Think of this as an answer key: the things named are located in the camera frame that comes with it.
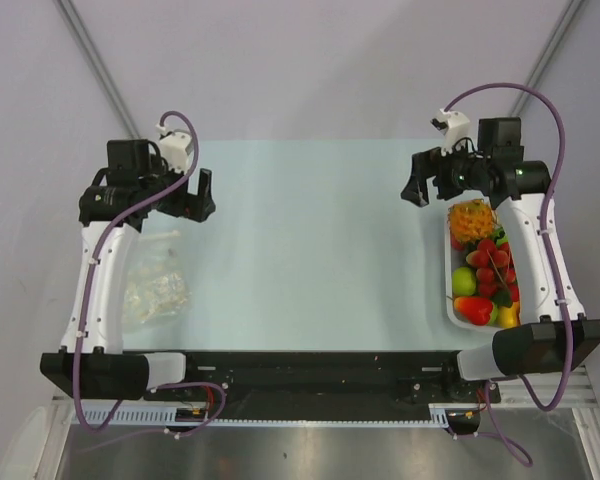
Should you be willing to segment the clear zip top bag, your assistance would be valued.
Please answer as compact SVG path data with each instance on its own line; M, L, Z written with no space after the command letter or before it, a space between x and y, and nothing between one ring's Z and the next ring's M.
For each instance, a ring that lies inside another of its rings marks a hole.
M180 255L179 230L142 234L132 254L122 310L124 333L174 323L191 291Z

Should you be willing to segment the orange toy pineapple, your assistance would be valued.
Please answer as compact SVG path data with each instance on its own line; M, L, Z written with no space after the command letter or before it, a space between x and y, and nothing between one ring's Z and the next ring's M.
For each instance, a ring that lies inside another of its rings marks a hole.
M461 244L489 237L496 229L496 215L483 199L454 204L447 214L452 236Z

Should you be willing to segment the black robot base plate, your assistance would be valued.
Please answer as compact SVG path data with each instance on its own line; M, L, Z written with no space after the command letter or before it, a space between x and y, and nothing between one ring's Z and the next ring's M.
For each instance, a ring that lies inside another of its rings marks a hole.
M188 351L185 360L183 381L146 399L203 401L210 382L223 420L400 422L485 396L482 382L460 377L453 351Z

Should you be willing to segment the red orange toy mango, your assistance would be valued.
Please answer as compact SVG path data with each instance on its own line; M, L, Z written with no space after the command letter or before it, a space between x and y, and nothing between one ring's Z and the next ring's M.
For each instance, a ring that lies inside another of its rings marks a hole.
M498 306L484 297L457 297L453 300L453 307L474 326L491 325L498 314Z

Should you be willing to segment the white plastic fruit basket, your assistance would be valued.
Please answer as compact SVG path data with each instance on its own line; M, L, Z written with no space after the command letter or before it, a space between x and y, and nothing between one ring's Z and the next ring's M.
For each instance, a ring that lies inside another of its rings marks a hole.
M520 324L520 292L508 237L483 199L453 204L445 221L446 305L465 329L495 333Z

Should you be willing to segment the green toy apple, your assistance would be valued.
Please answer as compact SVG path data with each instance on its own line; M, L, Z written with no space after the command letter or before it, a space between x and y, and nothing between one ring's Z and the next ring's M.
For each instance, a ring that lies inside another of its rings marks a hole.
M470 267L455 269L451 277L452 293L457 297L473 296L477 290L475 271Z

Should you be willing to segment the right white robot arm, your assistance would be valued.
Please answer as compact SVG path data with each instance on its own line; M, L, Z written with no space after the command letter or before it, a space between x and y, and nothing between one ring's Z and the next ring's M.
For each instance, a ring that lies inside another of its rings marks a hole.
M441 200L478 191L494 208L512 249L520 283L520 325L496 332L490 344L462 350L457 367L441 376L443 393L464 401L477 380L572 371L600 344L600 320L590 319L572 287L554 223L546 164L524 157L517 117L482 119L475 148L468 145L470 120L440 111L432 120L441 146L412 157L402 199L429 203L433 184Z

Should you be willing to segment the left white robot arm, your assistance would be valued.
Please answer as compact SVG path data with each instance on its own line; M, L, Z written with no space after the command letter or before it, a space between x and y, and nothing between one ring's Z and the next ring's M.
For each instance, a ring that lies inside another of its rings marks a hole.
M197 147L184 131L158 142L108 141L108 164L79 199L81 268L69 323L58 351L40 360L41 373L67 395L138 400L162 385L182 400L199 392L201 376L184 354L127 354L122 329L127 274L149 213L202 223L216 209L210 170L200 170L196 193L188 191L185 169Z

